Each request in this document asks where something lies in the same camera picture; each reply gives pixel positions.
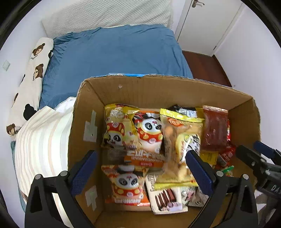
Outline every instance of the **white tape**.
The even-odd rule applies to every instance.
[[[97,142],[98,127],[95,126],[97,113],[93,110],[91,122],[85,122],[85,130],[83,140],[86,142]]]
[[[97,208],[96,205],[96,198],[98,197],[97,194],[97,187],[93,186],[88,191],[85,192],[87,206],[89,207],[92,205],[93,211]]]

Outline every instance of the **orange label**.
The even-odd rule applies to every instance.
[[[164,164],[165,157],[162,154],[139,150],[129,151],[124,161],[130,165],[161,168]]]
[[[168,118],[168,122],[170,124],[174,125],[174,126],[182,126],[183,125],[180,121],[178,121],[176,119],[173,119],[173,118]]]

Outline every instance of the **snack bag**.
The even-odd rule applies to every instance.
[[[102,165],[101,169],[112,183],[112,197],[106,199],[105,203],[150,206],[144,192],[148,168],[134,165]]]
[[[188,117],[197,117],[196,108],[187,108],[187,107],[180,107],[177,104],[168,108],[168,110],[178,112],[182,115],[186,115]]]
[[[227,120],[227,136],[226,136],[227,142],[230,142],[230,122]]]
[[[217,157],[218,157],[218,152],[209,152],[209,151],[200,151],[200,158],[202,161],[207,162],[210,166],[216,165],[217,164]]]
[[[132,119],[138,111],[138,108],[123,104],[106,105],[106,132],[102,146],[126,150],[136,149],[138,138]]]
[[[154,188],[157,173],[148,174],[145,178],[150,206],[154,214],[166,215],[188,211],[182,203],[180,187],[172,187],[161,190]]]
[[[181,187],[180,191],[182,194],[182,203],[186,206],[191,207],[203,207],[208,200],[208,196],[204,195],[201,189],[198,187],[194,194],[192,187]]]
[[[220,151],[226,148],[228,135],[228,111],[222,108],[203,106],[205,122],[201,148]]]
[[[160,110],[163,122],[166,163],[164,173],[157,179],[157,183],[181,183],[195,181],[185,163],[185,156],[189,150],[200,154],[200,137],[203,119],[191,118],[167,109]]]
[[[157,181],[165,181],[169,179],[169,177],[166,177],[165,175],[159,175],[160,178]],[[181,182],[160,182],[154,184],[155,190],[161,190],[164,188],[171,188],[171,187],[198,187],[198,184],[196,180],[193,178],[193,176],[190,176],[189,181],[181,181]]]
[[[127,151],[116,148],[102,148],[102,161],[104,165],[124,164],[124,157]]]
[[[135,114],[133,122],[137,129],[141,149],[159,154],[163,139],[163,124],[160,121],[159,112],[140,111]]]
[[[230,159],[235,155],[236,146],[228,143],[227,147],[221,151],[217,157],[217,162],[222,167],[226,167],[229,165]]]
[[[165,156],[160,153],[162,144],[162,122],[158,111],[140,111],[135,114],[133,122],[137,129],[138,147],[125,156],[125,163],[145,167],[161,168]]]

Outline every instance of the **white door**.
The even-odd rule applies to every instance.
[[[178,38],[182,50],[210,56],[241,4],[240,0],[192,0]]]

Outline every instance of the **white pillowcase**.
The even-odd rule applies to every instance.
[[[53,47],[54,41],[43,37],[39,39],[34,50],[32,50],[25,75],[10,111],[6,128],[8,134],[15,135],[38,110],[42,81],[53,54]]]
[[[83,0],[42,19],[48,37],[126,24],[171,26],[171,0]]]

